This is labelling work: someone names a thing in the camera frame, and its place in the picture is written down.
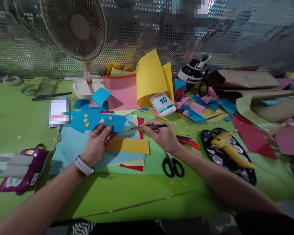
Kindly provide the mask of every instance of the yellow glue gun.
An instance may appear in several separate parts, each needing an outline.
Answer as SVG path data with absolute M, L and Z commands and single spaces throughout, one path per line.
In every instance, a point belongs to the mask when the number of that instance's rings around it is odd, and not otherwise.
M 255 165 L 245 160 L 232 146 L 230 143 L 231 138 L 232 135 L 230 132 L 222 132 L 211 141 L 211 144 L 216 149 L 223 149 L 240 167 L 254 169 Z

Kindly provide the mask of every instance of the white watch strap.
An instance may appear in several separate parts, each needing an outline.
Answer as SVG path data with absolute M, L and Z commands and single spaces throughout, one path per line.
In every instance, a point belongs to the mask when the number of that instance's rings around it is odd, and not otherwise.
M 90 176 L 93 172 L 93 168 L 89 168 L 85 162 L 82 161 L 82 159 L 78 157 L 74 160 L 74 164 L 77 166 L 78 169 L 80 169 L 85 175 Z

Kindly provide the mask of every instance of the perforated metal wall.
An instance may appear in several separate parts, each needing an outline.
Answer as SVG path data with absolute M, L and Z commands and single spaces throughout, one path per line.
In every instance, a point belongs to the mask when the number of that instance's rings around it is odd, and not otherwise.
M 19 26 L 0 0 L 0 74 L 81 76 L 80 61 L 36 39 Z M 38 0 L 14 0 L 24 17 L 47 33 Z M 212 53 L 211 68 L 263 64 L 275 72 L 294 69 L 294 0 L 101 0 L 106 44 L 89 62 L 104 75 L 111 62 L 136 65 L 157 49 L 162 64 L 180 68 L 201 52 Z

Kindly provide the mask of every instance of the white bottle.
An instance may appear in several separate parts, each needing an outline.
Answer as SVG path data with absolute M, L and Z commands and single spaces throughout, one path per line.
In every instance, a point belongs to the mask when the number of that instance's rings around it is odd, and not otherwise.
M 176 111 L 176 107 L 164 92 L 154 94 L 149 102 L 160 116 L 165 117 Z

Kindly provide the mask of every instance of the hand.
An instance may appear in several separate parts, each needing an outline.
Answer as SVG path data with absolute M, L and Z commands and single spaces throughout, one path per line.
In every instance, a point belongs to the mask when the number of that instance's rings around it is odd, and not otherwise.
M 112 125 L 106 127 L 103 122 L 89 133 L 85 150 L 80 156 L 89 167 L 93 167 L 100 161 L 108 142 L 118 134 L 117 132 L 111 133 L 111 129 Z
M 172 127 L 168 124 L 168 127 L 160 127 L 159 133 L 155 132 L 148 126 L 164 124 L 163 122 L 153 119 L 145 122 L 142 125 L 144 132 L 149 135 L 162 149 L 170 154 L 173 154 L 182 146 L 177 140 Z

